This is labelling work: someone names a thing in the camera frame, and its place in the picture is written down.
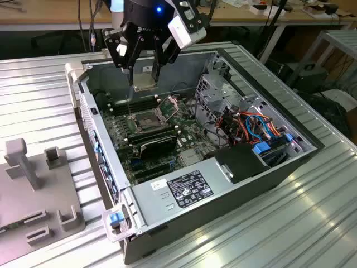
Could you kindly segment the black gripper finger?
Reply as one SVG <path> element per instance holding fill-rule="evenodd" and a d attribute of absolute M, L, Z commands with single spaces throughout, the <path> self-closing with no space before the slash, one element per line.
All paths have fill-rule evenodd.
<path fill-rule="evenodd" d="M 129 84 L 133 84 L 134 65 L 144 50 L 145 37 L 138 32 L 138 26 L 105 28 L 102 35 L 115 67 L 126 70 Z"/>
<path fill-rule="evenodd" d="M 161 68 L 167 63 L 174 63 L 181 52 L 181 49 L 174 39 L 171 39 L 165 50 L 162 47 L 162 40 L 159 36 L 155 36 L 153 40 L 155 46 L 155 59 L 152 67 L 152 78 L 154 81 L 158 81 Z"/>

